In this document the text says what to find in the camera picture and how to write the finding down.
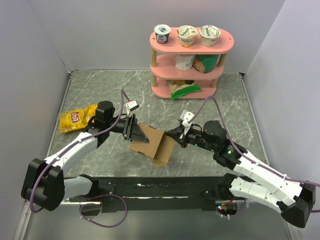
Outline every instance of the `lay's chip bag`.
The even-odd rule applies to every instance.
[[[61,113],[59,132],[64,134],[85,128],[90,118],[95,115],[97,106],[98,104],[91,104]]]

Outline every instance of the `marble floor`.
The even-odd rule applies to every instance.
[[[117,113],[120,106],[120,89],[137,100],[135,111],[139,122],[162,130],[178,126],[178,117],[184,109],[195,113],[202,99],[162,99],[151,89],[151,72],[148,70],[97,70],[75,71],[63,105],[63,112],[103,100],[113,102]],[[226,125],[233,140],[265,161],[255,122],[238,73],[224,73],[217,83],[215,97],[221,107]],[[209,120],[220,120],[213,101],[207,102],[194,121],[203,125]],[[61,134],[57,130],[50,154],[71,142],[79,132]],[[175,145],[167,165],[157,167],[152,159],[129,150],[130,142],[122,135],[111,133],[98,149],[86,155],[67,174],[75,177],[87,174],[95,177],[183,177],[223,176],[231,171],[217,164],[213,154],[192,145],[181,148]]]

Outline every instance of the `brown cardboard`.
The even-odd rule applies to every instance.
[[[132,141],[130,150],[152,158],[152,163],[156,166],[166,165],[174,149],[175,140],[166,136],[163,130],[148,126],[146,123],[139,123],[139,127],[148,137],[149,143]]]

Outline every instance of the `green package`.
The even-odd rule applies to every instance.
[[[195,55],[193,67],[200,73],[206,74],[211,72],[219,58],[219,54],[199,54]]]
[[[168,80],[168,85],[172,100],[201,90],[201,87],[194,80]]]

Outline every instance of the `chip bag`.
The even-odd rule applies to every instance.
[[[91,104],[60,114],[59,132],[64,134],[74,130],[83,129],[88,125],[96,113],[98,104]]]
[[[201,90],[194,80],[167,80],[167,82],[172,100]]]

